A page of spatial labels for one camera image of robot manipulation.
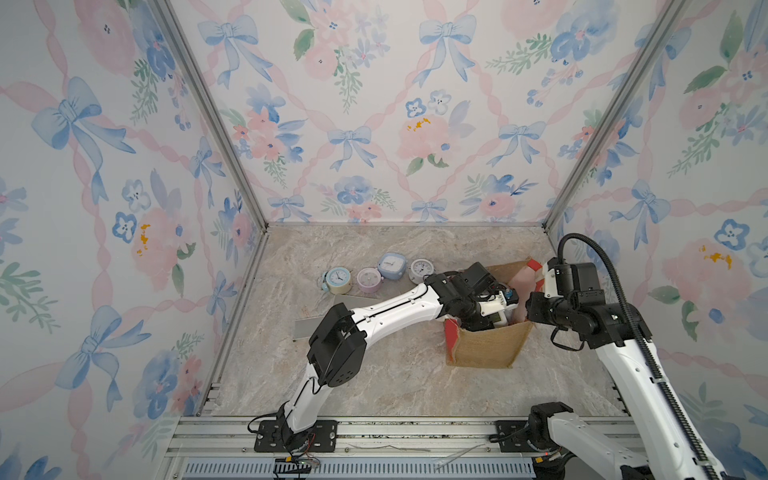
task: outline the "alarm clock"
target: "alarm clock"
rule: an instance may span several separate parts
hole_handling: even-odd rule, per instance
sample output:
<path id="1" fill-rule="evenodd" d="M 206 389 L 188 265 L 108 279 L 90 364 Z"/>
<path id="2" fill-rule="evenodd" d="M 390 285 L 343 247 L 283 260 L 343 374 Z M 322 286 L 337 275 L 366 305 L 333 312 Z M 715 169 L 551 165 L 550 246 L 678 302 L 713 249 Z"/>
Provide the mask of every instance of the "alarm clock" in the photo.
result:
<path id="1" fill-rule="evenodd" d="M 406 258 L 399 253 L 384 253 L 377 268 L 387 280 L 400 280 L 406 271 Z"/>
<path id="2" fill-rule="evenodd" d="M 367 267 L 357 273 L 357 287 L 364 293 L 375 293 L 381 288 L 384 280 L 382 274 L 375 268 Z"/>
<path id="3" fill-rule="evenodd" d="M 408 268 L 408 278 L 416 285 L 419 285 L 424 283 L 425 276 L 432 275 L 434 272 L 435 266 L 432 265 L 432 262 L 426 258 L 417 258 L 411 262 L 411 266 Z"/>
<path id="4" fill-rule="evenodd" d="M 343 295 L 352 289 L 352 274 L 343 266 L 335 266 L 317 280 L 324 292 Z"/>

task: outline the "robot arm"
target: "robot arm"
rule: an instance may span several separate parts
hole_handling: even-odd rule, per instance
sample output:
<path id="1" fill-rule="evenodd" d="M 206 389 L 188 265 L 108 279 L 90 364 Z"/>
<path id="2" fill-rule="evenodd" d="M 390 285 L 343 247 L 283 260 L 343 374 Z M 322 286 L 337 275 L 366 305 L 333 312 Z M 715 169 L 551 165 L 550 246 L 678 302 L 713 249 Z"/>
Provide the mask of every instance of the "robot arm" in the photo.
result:
<path id="1" fill-rule="evenodd" d="M 413 290 L 366 308 L 331 307 L 310 337 L 304 378 L 277 413 L 277 438 L 288 452 L 306 442 L 332 388 L 360 370 L 366 348 L 414 323 L 451 315 L 470 330 L 493 328 L 488 317 L 518 304 L 514 290 L 501 285 L 480 264 L 462 273 L 429 276 Z"/>
<path id="2" fill-rule="evenodd" d="M 566 264 L 562 260 L 564 242 L 584 241 L 603 260 L 619 303 L 605 303 L 597 269 L 593 263 Z M 723 480 L 727 476 L 701 439 L 661 367 L 650 330 L 634 306 L 626 302 L 610 259 L 593 240 L 570 233 L 563 237 L 558 256 L 548 263 L 543 292 L 533 293 L 526 303 L 532 322 L 555 327 L 551 341 L 562 330 L 578 333 L 581 348 L 587 343 L 611 374 L 634 419 L 647 452 L 642 455 L 622 450 L 615 442 L 582 422 L 570 409 L 538 412 L 529 425 L 538 425 L 539 446 L 559 445 L 582 458 L 607 479 L 646 478 L 631 476 L 650 468 L 653 478 Z"/>

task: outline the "clock face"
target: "clock face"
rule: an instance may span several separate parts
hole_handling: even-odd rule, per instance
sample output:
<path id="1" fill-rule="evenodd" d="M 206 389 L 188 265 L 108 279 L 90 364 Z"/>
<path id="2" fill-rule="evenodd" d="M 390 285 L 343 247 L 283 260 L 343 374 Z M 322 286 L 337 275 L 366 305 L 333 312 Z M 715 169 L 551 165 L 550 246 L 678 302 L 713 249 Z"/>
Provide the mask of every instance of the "clock face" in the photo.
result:
<path id="1" fill-rule="evenodd" d="M 332 285 L 343 285 L 347 281 L 349 281 L 349 272 L 341 268 L 334 268 L 326 275 L 326 282 Z"/>
<path id="2" fill-rule="evenodd" d="M 360 273 L 357 275 L 357 282 L 363 286 L 375 286 L 381 281 L 382 281 L 381 273 L 379 273 L 378 270 L 373 268 L 366 268 L 364 270 L 360 270 Z"/>
<path id="3" fill-rule="evenodd" d="M 387 272 L 399 272 L 405 264 L 406 261 L 402 258 L 388 255 L 382 259 L 379 267 Z"/>
<path id="4" fill-rule="evenodd" d="M 426 260 L 417 260 L 411 265 L 413 273 L 419 276 L 432 275 L 435 272 L 435 268 L 432 264 Z"/>

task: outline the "floral wallpaper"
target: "floral wallpaper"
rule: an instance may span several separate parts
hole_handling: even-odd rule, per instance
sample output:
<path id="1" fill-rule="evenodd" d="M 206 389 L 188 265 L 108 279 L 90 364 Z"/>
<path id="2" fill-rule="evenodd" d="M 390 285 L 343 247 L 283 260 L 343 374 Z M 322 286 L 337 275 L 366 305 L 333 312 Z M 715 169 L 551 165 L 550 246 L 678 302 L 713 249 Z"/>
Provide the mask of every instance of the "floral wallpaper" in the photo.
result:
<path id="1" fill-rule="evenodd" d="M 257 227 L 141 0 L 0 18 L 0 478 L 153 478 Z"/>
<path id="2" fill-rule="evenodd" d="M 664 2 L 171 3 L 268 220 L 523 223 Z"/>
<path id="3" fill-rule="evenodd" d="M 765 0 L 691 2 L 551 230 L 553 240 L 580 232 L 602 245 L 703 439 L 731 475 L 762 479 L 767 15 Z M 596 260 L 583 245 L 566 252 Z"/>

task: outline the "black mounting plate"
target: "black mounting plate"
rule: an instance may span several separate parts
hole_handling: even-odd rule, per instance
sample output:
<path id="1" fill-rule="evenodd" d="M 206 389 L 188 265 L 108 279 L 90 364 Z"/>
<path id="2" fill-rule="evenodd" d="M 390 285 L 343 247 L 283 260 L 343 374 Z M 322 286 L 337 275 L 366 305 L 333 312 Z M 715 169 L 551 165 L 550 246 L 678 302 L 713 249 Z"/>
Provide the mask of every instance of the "black mounting plate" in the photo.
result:
<path id="1" fill-rule="evenodd" d="M 496 420 L 496 432 L 499 435 L 509 435 L 525 428 L 526 423 L 528 423 L 526 420 Z M 520 435 L 509 440 L 502 440 L 498 443 L 498 447 L 502 453 L 536 452 L 528 444 L 527 439 L 525 434 Z"/>
<path id="2" fill-rule="evenodd" d="M 309 438 L 315 435 L 310 453 L 333 453 L 336 450 L 336 420 L 318 420 L 309 433 Z M 280 438 L 280 426 L 277 420 L 262 420 L 256 435 L 253 451 L 259 453 L 286 453 L 283 440 Z"/>

